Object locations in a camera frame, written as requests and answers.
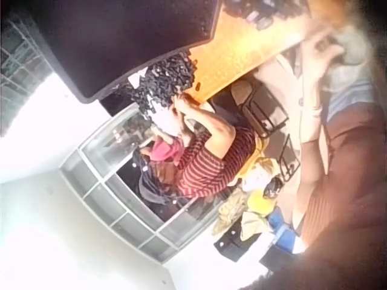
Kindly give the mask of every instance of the chair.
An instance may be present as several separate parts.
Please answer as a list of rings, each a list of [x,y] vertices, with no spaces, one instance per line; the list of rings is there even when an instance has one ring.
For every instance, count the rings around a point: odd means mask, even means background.
[[[260,98],[267,98],[269,101],[265,100],[265,104],[262,105],[259,104]],[[286,126],[289,117],[285,110],[282,108],[281,104],[264,85],[257,86],[252,91],[247,100],[242,104],[241,109],[246,119],[248,119],[250,125],[258,134],[258,137],[262,140],[263,144],[265,144],[264,148],[260,152],[260,154],[262,154],[263,150],[268,145],[269,138],[275,132],[281,130],[284,126]],[[276,110],[275,117],[271,118],[270,116],[274,114],[269,111],[274,112],[274,110]],[[287,148],[294,152],[294,148],[291,143],[289,134],[286,136],[285,143],[281,150],[281,154],[277,158],[277,162],[281,169],[281,176],[283,181],[285,182],[291,179],[291,177],[294,175],[294,173],[300,166],[300,162],[295,154],[293,156],[294,164],[289,164],[289,162],[286,160],[285,151]]]

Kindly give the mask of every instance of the red striped shirt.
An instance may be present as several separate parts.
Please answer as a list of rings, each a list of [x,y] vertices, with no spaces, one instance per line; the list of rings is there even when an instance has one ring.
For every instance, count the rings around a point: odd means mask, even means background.
[[[204,144],[209,132],[198,134],[187,147],[178,168],[183,171],[177,188],[189,198],[213,195],[226,188],[255,150],[253,129],[237,127],[236,136],[223,159],[209,152]]]

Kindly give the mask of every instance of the table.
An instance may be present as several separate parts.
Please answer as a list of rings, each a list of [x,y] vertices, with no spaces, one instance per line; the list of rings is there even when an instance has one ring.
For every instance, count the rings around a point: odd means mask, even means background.
[[[269,58],[299,43],[317,21],[323,19],[334,26],[343,25],[347,21],[345,1],[310,0],[312,18],[302,15],[286,21],[275,19],[263,31],[222,10],[213,40],[190,49],[190,58],[198,63],[193,87],[186,92],[204,103]]]

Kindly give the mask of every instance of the hand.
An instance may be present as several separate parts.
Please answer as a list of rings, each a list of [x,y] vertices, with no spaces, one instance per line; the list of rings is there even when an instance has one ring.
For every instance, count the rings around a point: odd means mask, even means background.
[[[185,94],[174,96],[174,105],[176,110],[184,114],[187,114],[187,112],[189,112],[193,108],[192,103],[189,101]]]
[[[150,156],[151,152],[152,152],[152,148],[150,148],[150,147],[143,147],[140,149],[140,153],[142,155]]]
[[[304,88],[315,89],[330,62],[344,53],[342,46],[328,42],[330,33],[331,29],[323,29],[301,43]]]
[[[152,130],[152,132],[153,132],[156,136],[160,136],[161,130],[160,130],[157,126],[152,126],[152,127],[151,127],[151,130]]]
[[[176,108],[175,104],[169,107],[169,112],[179,123],[184,121],[183,113]]]

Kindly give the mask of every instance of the floor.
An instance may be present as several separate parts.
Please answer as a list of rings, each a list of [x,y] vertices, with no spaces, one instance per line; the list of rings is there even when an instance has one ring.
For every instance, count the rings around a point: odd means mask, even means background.
[[[246,78],[251,83],[259,83],[257,79],[261,76],[257,75],[257,71],[253,71]],[[285,89],[287,92],[294,86],[294,82],[287,84]],[[245,90],[244,94],[239,95],[237,103],[246,100],[249,90]],[[292,115],[294,110],[288,106],[286,99],[274,89],[275,98],[281,103],[280,107],[285,111],[285,117]],[[257,91],[254,97],[259,100],[259,105],[269,114],[270,118],[279,121],[284,118],[283,110],[278,109],[278,104],[274,103],[269,97],[265,97]],[[296,134],[292,131],[292,122],[286,122],[281,130],[276,131],[270,136],[270,143],[265,151],[265,154],[270,157],[278,158],[284,147],[284,142],[288,134]],[[285,159],[289,164],[297,165],[299,151],[289,146],[285,150]],[[293,204],[296,197],[296,192],[299,183],[299,171],[295,171],[293,177],[286,182],[284,188],[280,192],[278,205],[281,207],[285,220],[291,222],[291,214]],[[236,290],[243,286],[251,284],[260,275],[267,272],[267,269],[259,262],[260,258],[265,254],[268,241],[272,239],[271,233],[262,234],[259,239],[252,245],[249,251],[243,255],[238,262],[232,262],[221,254],[219,254],[213,244],[220,238],[221,234],[212,236],[213,225],[201,233],[193,242],[191,242],[184,250],[178,253],[170,261],[164,265],[170,271],[177,290],[194,290],[194,289],[222,289]],[[303,251],[302,243],[296,241],[294,253]]]
[[[299,84],[293,76],[287,76],[287,78],[284,76],[278,82],[266,82],[272,79],[278,80],[278,74],[286,73],[283,67],[276,62],[275,59],[268,61],[259,70],[257,69],[246,75],[244,79],[249,81],[253,87],[261,85],[261,81],[263,81],[270,90],[272,93],[270,97],[262,93],[260,89],[256,90],[251,103],[256,101],[274,124],[278,124],[285,118],[288,118],[285,126],[270,136],[265,155],[278,160],[282,151],[284,151],[284,159],[290,167],[294,168],[293,176],[285,183],[278,197],[278,205],[281,207],[285,221],[290,224],[300,178],[298,130],[295,129],[298,124],[298,106],[293,99],[293,96],[298,94]],[[247,97],[246,90],[243,94],[239,96],[234,95],[234,97],[237,98],[237,103],[244,103]],[[259,115],[259,110],[256,106],[251,105],[250,108],[254,114]]]

